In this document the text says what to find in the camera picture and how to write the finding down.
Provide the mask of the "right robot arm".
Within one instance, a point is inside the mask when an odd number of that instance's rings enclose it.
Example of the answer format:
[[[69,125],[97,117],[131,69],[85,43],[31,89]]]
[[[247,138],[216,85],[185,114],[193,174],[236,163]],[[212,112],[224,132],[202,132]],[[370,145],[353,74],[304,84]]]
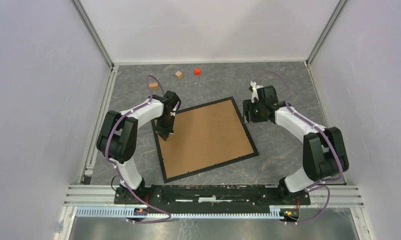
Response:
[[[287,101],[280,101],[272,86],[251,81],[251,98],[244,100],[243,116],[247,123],[271,122],[295,136],[302,143],[302,165],[296,172],[282,178],[277,198],[292,203],[301,191],[310,191],[327,181],[338,181],[349,169],[342,132],[325,127],[302,115]]]

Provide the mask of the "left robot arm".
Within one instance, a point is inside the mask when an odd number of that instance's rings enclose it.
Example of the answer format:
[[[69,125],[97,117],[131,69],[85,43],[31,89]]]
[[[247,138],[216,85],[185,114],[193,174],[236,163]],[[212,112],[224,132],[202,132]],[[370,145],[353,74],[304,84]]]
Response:
[[[110,162],[127,189],[126,197],[134,204],[146,197],[145,182],[138,172],[133,155],[137,148],[138,129],[152,120],[154,132],[163,140],[174,133],[174,123],[181,99],[173,91],[164,96],[152,95],[135,107],[121,112],[106,113],[96,142],[96,148]]]

